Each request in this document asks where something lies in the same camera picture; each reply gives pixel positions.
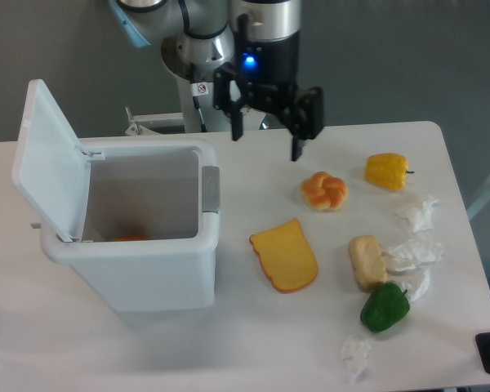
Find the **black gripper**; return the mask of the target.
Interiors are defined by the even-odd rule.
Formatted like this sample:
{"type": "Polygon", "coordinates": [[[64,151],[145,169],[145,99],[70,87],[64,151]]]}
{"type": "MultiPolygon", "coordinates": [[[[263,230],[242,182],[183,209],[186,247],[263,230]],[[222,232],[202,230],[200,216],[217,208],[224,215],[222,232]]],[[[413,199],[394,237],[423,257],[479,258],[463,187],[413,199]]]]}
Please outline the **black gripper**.
{"type": "Polygon", "coordinates": [[[306,139],[323,129],[323,89],[301,89],[298,72],[300,34],[260,41],[234,32],[234,60],[214,72],[213,106],[231,120],[232,141],[243,136],[242,109],[273,114],[292,134],[291,160],[302,155],[306,139]]]}

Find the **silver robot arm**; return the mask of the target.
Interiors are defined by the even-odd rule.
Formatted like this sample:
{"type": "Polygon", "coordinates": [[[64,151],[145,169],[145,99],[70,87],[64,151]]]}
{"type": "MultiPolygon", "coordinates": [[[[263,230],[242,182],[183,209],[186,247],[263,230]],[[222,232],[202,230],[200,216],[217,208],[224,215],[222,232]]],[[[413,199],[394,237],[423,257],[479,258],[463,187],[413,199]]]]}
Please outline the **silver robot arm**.
{"type": "Polygon", "coordinates": [[[176,78],[184,129],[233,140],[270,114],[292,135],[291,159],[323,129],[320,87],[301,89],[301,1],[112,1],[135,47],[158,46],[176,78]]]}

